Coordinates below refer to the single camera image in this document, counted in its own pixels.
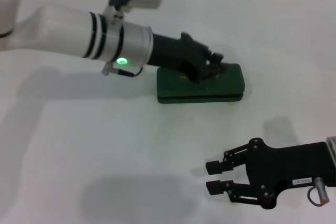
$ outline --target green foam block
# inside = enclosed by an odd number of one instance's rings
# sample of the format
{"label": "green foam block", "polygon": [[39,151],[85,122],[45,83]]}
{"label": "green foam block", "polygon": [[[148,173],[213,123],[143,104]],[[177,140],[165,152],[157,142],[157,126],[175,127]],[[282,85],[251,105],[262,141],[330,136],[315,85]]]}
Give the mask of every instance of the green foam block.
{"label": "green foam block", "polygon": [[243,98],[245,82],[239,64],[228,64],[224,73],[194,84],[187,76],[169,69],[159,68],[157,100],[162,104],[237,102]]}

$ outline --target green indicator light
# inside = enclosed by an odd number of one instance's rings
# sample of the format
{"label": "green indicator light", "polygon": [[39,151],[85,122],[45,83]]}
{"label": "green indicator light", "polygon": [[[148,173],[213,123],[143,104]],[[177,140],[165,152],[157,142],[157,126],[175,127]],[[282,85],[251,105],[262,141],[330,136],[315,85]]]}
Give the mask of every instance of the green indicator light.
{"label": "green indicator light", "polygon": [[119,58],[117,60],[117,63],[120,64],[120,65],[126,65],[128,63],[128,60],[125,59],[125,58]]}

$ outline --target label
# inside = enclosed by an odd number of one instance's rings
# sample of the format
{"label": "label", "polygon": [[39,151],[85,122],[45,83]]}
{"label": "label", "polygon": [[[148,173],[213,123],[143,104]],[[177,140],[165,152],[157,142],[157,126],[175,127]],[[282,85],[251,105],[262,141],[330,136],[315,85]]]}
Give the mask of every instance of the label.
{"label": "label", "polygon": [[308,184],[312,183],[313,179],[312,178],[301,178],[301,179],[295,179],[293,180],[293,185],[302,185],[302,184]]}

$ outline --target white tabletop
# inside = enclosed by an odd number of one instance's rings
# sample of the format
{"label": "white tabletop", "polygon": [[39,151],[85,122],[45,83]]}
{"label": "white tabletop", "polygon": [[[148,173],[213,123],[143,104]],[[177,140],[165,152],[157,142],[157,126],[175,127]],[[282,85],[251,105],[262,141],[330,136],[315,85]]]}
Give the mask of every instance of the white tabletop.
{"label": "white tabletop", "polygon": [[[19,19],[56,2],[100,12],[108,0],[23,0]],[[238,103],[161,105],[155,68],[104,77],[103,63],[36,51],[0,53],[1,224],[333,223],[307,188],[277,207],[231,204],[205,183],[207,161],[262,137],[272,147],[336,135],[334,0],[164,0],[127,21],[195,39],[242,66]]]}

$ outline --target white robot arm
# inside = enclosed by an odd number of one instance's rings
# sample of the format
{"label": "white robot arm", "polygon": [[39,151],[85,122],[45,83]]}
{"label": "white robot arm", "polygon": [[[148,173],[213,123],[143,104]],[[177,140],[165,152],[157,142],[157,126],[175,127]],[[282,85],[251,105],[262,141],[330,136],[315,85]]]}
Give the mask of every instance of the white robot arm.
{"label": "white robot arm", "polygon": [[[181,39],[155,35],[150,27],[124,21],[133,8],[158,8],[162,0],[110,0],[104,14],[49,5],[27,20],[16,23],[20,0],[0,0],[0,51],[35,49],[106,62],[103,74],[138,75],[149,64],[185,73],[200,82],[225,68],[222,55],[195,42],[188,34]],[[128,65],[130,73],[118,69]]]}

